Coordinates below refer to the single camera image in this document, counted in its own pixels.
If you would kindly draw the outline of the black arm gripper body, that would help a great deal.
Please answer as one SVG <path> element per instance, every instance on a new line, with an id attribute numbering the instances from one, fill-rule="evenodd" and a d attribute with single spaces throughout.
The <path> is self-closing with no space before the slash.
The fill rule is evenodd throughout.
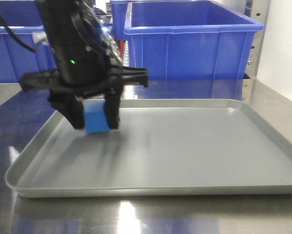
<path id="1" fill-rule="evenodd" d="M 23 91 L 50 90 L 87 98 L 121 92 L 125 85 L 148 86 L 147 69 L 123 66 L 93 1 L 38 0 L 36 5 L 57 67 L 24 74 L 19 82 Z"/>

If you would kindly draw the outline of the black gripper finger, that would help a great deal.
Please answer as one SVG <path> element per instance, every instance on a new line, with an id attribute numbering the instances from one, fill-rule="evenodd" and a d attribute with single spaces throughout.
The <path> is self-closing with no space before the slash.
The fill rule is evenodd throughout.
<path id="1" fill-rule="evenodd" d="M 70 122 L 74 129 L 83 129 L 84 107 L 82 101 L 78 100 L 77 94 L 76 89 L 50 89 L 48 102 Z"/>
<path id="2" fill-rule="evenodd" d="M 110 129 L 118 129 L 119 126 L 119 107 L 123 88 L 112 90 L 104 95 L 104 112 Z"/>

